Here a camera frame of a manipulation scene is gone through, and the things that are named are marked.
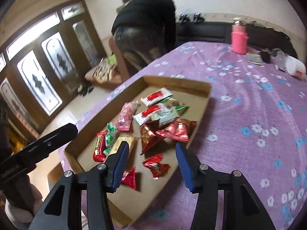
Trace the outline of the left hand on gripper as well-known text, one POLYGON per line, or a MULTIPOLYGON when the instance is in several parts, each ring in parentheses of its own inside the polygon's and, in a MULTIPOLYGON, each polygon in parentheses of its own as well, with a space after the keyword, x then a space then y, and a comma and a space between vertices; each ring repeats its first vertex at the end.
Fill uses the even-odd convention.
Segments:
POLYGON ((5 213, 17 229, 28 229, 39 207, 42 204, 41 192, 25 175, 6 185, 5 213))

